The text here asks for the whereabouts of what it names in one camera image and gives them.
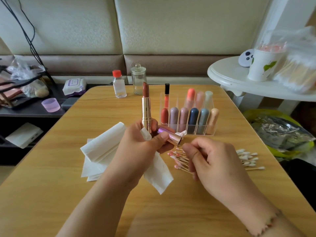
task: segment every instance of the purple cup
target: purple cup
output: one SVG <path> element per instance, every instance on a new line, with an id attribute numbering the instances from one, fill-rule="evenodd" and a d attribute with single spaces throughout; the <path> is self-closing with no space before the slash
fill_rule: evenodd
<path id="1" fill-rule="evenodd" d="M 60 105 L 58 101 L 56 100 L 56 98 L 49 98 L 49 99 L 43 100 L 42 105 L 43 107 L 45 107 L 45 109 L 48 112 L 55 112 L 60 109 Z"/>

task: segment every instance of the white cup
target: white cup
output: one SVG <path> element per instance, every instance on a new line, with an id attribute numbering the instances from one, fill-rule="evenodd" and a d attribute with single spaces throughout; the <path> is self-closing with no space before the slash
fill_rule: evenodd
<path id="1" fill-rule="evenodd" d="M 247 78 L 254 81 L 266 81 L 283 54 L 284 51 L 271 52 L 255 49 Z"/>

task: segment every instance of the bracelet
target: bracelet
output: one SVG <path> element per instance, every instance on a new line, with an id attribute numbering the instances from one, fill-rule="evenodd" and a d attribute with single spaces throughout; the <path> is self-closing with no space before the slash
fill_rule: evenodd
<path id="1" fill-rule="evenodd" d="M 249 230 L 246 230 L 252 237 L 260 237 L 262 236 L 266 231 L 267 229 L 271 228 L 274 226 L 274 221 L 275 219 L 277 219 L 279 216 L 282 215 L 282 211 L 281 210 L 278 210 L 274 216 L 272 216 L 268 221 L 267 223 L 265 224 L 264 228 L 261 230 L 260 233 L 256 234 L 256 235 L 253 235 L 249 232 Z"/>

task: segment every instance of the person's right hand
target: person's right hand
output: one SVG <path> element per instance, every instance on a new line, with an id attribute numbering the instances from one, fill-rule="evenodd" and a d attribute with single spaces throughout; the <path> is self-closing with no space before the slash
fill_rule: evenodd
<path id="1" fill-rule="evenodd" d="M 198 137 L 182 146 L 193 178 L 229 209 L 262 193 L 245 171 L 232 144 Z"/>

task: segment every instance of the black lip gloss cap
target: black lip gloss cap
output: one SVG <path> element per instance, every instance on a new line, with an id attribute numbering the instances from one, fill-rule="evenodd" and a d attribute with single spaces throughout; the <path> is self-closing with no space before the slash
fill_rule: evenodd
<path id="1" fill-rule="evenodd" d="M 169 88 L 170 88 L 170 84 L 166 83 L 165 84 L 165 95 L 169 95 Z"/>

